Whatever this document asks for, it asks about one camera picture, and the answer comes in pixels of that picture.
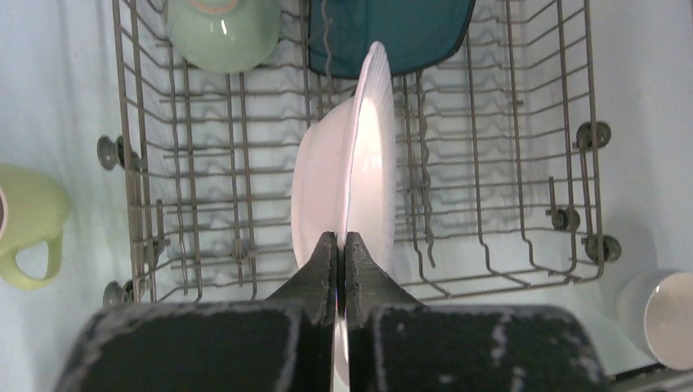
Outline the white scalloped plate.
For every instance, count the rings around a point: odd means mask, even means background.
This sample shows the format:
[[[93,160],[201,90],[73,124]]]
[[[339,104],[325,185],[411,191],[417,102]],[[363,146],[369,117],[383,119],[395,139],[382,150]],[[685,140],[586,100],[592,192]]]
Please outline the white scalloped plate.
[[[291,192],[299,267],[322,233],[334,233],[339,250],[349,233],[358,233],[378,271],[392,282],[397,129],[386,48],[373,42],[355,94],[311,125],[299,145]]]

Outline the white ceramic bowl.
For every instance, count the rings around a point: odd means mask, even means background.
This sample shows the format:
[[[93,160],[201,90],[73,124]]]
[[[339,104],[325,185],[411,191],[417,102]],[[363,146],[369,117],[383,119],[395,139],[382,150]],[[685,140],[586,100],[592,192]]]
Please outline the white ceramic bowl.
[[[692,369],[692,272],[637,274],[617,294],[615,308],[638,349],[667,368]]]

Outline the pale green ceramic bowl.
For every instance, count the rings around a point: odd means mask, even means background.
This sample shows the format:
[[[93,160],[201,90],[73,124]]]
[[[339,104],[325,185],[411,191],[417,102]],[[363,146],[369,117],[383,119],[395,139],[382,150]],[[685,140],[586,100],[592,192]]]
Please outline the pale green ceramic bowl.
[[[167,1],[165,25],[174,49],[191,64],[237,74],[266,62],[281,31],[282,7],[274,0]]]

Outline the teal square plate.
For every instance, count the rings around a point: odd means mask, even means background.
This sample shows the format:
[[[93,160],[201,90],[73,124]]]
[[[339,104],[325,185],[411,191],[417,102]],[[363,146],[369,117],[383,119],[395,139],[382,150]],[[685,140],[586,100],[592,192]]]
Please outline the teal square plate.
[[[457,53],[475,2],[311,1],[308,61],[324,76],[357,79],[372,43],[386,50],[391,73],[411,74]]]

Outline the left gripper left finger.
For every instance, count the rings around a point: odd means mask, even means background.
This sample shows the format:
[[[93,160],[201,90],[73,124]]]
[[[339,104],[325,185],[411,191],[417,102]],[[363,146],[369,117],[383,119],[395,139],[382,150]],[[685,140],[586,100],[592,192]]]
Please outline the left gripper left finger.
[[[262,301],[112,305],[85,324],[57,391],[329,391],[338,241]]]

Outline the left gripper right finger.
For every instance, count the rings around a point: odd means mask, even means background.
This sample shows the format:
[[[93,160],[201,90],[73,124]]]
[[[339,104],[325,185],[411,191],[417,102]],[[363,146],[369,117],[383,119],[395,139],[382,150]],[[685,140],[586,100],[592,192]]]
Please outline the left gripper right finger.
[[[547,305],[424,305],[372,258],[344,246],[352,391],[608,391],[592,342]]]

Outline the yellow green mug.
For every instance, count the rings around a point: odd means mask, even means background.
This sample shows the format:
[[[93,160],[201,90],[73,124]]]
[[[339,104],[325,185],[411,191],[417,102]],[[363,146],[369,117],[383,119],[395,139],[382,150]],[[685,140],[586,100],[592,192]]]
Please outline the yellow green mug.
[[[58,275],[62,266],[65,222],[71,210],[68,193],[40,171],[1,165],[1,278],[13,287],[36,290]],[[47,245],[47,268],[41,278],[24,272],[19,252]]]

